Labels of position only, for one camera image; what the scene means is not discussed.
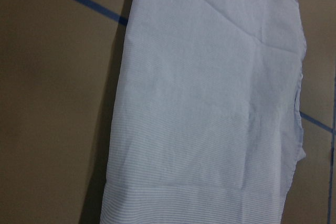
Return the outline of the light blue striped shirt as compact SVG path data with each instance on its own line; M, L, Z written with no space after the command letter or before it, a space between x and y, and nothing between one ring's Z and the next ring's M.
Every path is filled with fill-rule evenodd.
M133 0L101 223L280 223L306 48L297 0Z

